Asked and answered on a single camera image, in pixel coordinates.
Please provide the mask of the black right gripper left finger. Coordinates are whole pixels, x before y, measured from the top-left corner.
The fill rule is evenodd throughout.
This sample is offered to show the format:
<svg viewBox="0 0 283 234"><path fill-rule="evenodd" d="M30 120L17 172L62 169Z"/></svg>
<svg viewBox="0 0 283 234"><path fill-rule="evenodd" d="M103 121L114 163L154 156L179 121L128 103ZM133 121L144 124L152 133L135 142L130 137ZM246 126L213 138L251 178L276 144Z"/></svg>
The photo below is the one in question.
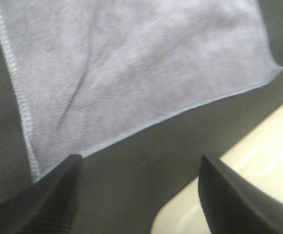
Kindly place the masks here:
<svg viewBox="0 0 283 234"><path fill-rule="evenodd" d="M0 204L0 234L69 234L79 209L82 179L82 156L68 156Z"/></svg>

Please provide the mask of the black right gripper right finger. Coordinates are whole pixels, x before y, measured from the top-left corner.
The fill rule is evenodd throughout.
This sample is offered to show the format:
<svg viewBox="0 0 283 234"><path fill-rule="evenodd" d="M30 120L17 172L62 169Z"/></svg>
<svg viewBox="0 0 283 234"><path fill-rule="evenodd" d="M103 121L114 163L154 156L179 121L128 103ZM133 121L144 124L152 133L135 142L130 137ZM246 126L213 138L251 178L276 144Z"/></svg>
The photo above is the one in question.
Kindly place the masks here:
<svg viewBox="0 0 283 234"><path fill-rule="evenodd" d="M198 195L213 234L283 234L283 203L218 158L201 157Z"/></svg>

